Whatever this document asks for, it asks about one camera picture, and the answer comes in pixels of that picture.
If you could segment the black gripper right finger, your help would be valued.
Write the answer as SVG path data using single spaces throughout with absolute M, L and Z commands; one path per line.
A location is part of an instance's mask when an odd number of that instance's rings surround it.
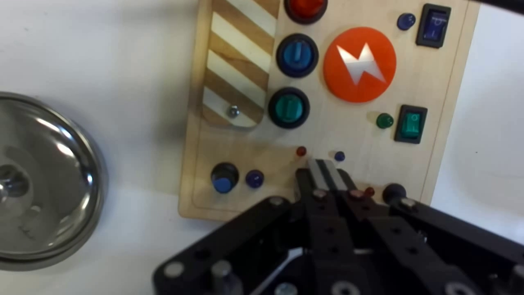
M 480 295 L 464 271 L 444 263 L 405 218 L 361 192 L 347 173 L 323 161 L 321 176 L 357 238 L 390 261 L 385 277 L 401 295 Z

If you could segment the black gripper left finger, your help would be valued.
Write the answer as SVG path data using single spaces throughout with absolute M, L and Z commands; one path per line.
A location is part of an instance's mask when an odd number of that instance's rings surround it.
M 354 243 L 338 209 L 338 199 L 346 186 L 334 184 L 325 161 L 310 159 L 308 168 L 298 173 L 298 189 L 300 202 L 305 207 L 316 294 L 361 295 L 361 287 L 352 274 Z

